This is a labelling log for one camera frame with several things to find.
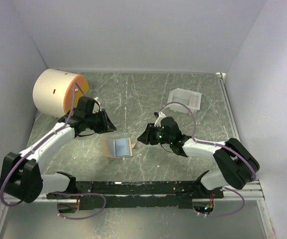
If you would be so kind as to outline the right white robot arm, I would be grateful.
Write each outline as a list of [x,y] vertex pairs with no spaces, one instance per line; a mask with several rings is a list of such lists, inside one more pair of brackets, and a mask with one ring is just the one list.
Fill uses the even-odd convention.
[[228,185],[243,189],[256,180],[260,169],[257,160],[238,139],[230,138],[225,142],[195,139],[183,134],[172,117],[148,123],[137,140],[145,145],[167,144],[179,156],[213,159],[218,168],[203,173],[195,186],[195,192],[201,198],[206,198],[213,189]]

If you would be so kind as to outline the beige leather card holder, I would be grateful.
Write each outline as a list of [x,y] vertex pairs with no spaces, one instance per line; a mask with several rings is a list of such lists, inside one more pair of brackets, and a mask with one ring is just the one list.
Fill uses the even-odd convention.
[[133,156],[136,143],[131,138],[104,138],[102,140],[103,155],[108,158],[124,158]]

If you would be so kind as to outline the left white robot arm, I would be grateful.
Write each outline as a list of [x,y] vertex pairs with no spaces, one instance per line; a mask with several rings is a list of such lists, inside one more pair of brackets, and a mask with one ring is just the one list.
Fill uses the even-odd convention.
[[43,175],[47,163],[68,142],[86,129],[102,134],[116,127],[96,98],[82,96],[77,106],[61,118],[41,139],[19,153],[8,153],[0,174],[0,200],[6,204],[4,194],[19,203],[32,203],[41,194],[58,194],[66,199],[77,193],[76,178],[65,172]]

